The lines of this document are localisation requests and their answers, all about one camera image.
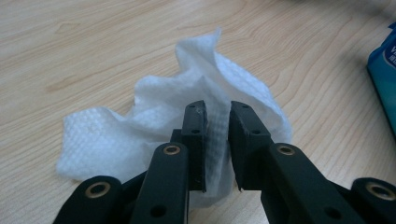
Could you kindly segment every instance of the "white tissue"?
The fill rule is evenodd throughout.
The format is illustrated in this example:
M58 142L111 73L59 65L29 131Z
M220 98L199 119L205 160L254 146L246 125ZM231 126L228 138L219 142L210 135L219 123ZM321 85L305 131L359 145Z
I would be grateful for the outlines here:
M190 205L204 207L225 198L233 185L227 148L231 100L250 105L275 142L288 143L291 128L269 89L215 52L219 35L216 31L181 40L176 46L180 71L173 77L139 80L134 106L125 117L104 107L67 116L57 172L77 180L111 175L125 182L146 171L155 148L181 128L185 106L204 100L209 123L207 192L192 192Z

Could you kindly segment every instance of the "wooden table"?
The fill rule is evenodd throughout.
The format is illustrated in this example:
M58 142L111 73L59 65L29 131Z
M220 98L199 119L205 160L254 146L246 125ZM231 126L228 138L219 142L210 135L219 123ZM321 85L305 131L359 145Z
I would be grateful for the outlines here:
M0 222L51 223L78 182L60 177L63 117L125 114L134 84L171 76L176 42L222 29L218 51L265 82L292 143L330 180L396 184L396 146L365 66L395 0L2 1ZM235 190L190 223L266 223L259 192Z

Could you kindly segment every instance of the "blue package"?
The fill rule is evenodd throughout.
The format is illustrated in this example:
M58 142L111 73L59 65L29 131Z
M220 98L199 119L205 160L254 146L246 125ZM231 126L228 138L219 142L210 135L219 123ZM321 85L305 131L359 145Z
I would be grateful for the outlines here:
M396 22L389 28L392 32L370 54L367 69L396 137Z

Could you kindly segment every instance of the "table surface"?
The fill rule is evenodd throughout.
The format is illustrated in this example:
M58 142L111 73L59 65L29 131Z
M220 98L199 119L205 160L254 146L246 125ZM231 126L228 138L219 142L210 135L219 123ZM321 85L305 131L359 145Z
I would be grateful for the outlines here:
M51 223L78 182L58 176L63 118L125 114L134 84L178 70L176 42L222 29L218 52L266 83L292 143L331 181L396 184L396 146L367 57L395 0L2 1L0 223ZM267 223L258 191L236 189L190 223Z

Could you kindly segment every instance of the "wood grain surface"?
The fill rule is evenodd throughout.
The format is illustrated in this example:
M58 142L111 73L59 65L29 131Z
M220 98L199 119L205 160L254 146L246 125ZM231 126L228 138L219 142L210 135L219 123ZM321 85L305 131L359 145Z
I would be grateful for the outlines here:
M63 117L125 114L134 84L171 76L176 42L222 29L218 51L265 82L292 143L330 180L396 184L396 146L365 66L396 21L395 0L0 2L0 223L51 223L78 182L60 177ZM235 189L190 223L267 223Z

